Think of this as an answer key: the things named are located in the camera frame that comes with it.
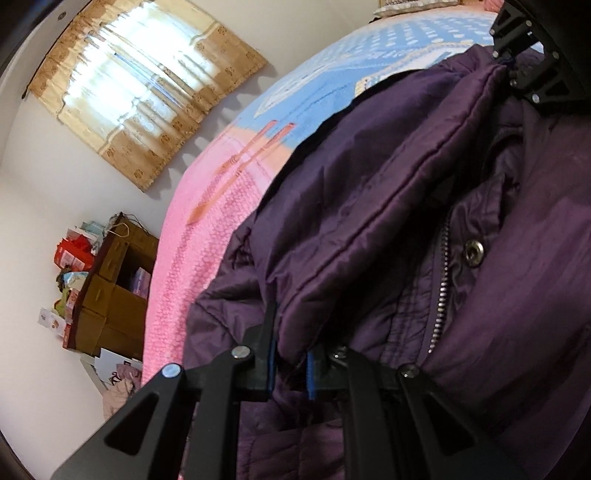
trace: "curtain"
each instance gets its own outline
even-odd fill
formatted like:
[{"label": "curtain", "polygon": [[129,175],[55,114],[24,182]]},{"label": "curtain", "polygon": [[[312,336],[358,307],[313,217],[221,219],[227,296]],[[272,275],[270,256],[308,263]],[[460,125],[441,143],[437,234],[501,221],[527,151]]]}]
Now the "curtain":
[{"label": "curtain", "polygon": [[29,90],[142,191],[266,60],[188,0],[92,0]]}]

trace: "metal zipper teeth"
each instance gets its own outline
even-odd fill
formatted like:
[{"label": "metal zipper teeth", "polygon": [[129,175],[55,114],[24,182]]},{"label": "metal zipper teeth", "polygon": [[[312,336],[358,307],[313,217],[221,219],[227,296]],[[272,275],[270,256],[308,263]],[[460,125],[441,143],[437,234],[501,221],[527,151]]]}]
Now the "metal zipper teeth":
[{"label": "metal zipper teeth", "polygon": [[443,328],[445,327],[445,321],[447,318],[447,304],[448,298],[448,285],[449,285],[449,225],[451,215],[447,216],[445,225],[443,226],[443,234],[441,236],[441,258],[443,265],[441,266],[441,283],[439,285],[439,299],[437,300],[437,319],[435,320],[435,327],[433,328],[433,334],[431,335],[431,345],[429,345],[429,353],[433,352],[433,349],[437,345],[437,342],[441,338]]}]

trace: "jacket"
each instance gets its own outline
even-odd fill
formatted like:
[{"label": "jacket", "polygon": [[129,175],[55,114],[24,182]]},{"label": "jacket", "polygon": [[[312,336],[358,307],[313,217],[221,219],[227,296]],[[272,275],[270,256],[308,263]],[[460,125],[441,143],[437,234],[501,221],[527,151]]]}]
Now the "jacket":
[{"label": "jacket", "polygon": [[242,407],[238,478],[344,478],[338,415],[291,388],[318,341],[418,364],[548,475],[591,405],[589,125],[512,96],[474,46],[382,82],[295,150],[187,319],[192,368],[278,304],[278,385]]}]

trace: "white wall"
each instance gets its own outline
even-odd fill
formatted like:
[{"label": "white wall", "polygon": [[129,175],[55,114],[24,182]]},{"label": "white wall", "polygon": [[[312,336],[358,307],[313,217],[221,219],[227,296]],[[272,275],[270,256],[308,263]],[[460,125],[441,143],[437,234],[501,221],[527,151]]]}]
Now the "white wall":
[{"label": "white wall", "polygon": [[[147,194],[21,94],[64,22],[66,0],[21,48],[0,83],[0,428],[37,480],[46,480],[102,422],[100,396],[77,355],[37,325],[58,292],[52,264],[68,226],[123,210],[158,234],[187,166],[248,103],[302,61],[372,18],[378,0],[194,0],[270,65],[230,95]],[[57,16],[67,11],[63,22]]]}]

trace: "snap button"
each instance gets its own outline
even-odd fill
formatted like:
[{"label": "snap button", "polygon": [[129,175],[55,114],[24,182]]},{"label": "snap button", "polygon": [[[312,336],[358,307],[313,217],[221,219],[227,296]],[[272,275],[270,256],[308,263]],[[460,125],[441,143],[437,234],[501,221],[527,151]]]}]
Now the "snap button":
[{"label": "snap button", "polygon": [[470,267],[480,266],[484,260],[484,246],[478,240],[468,240],[464,245],[464,257]]}]

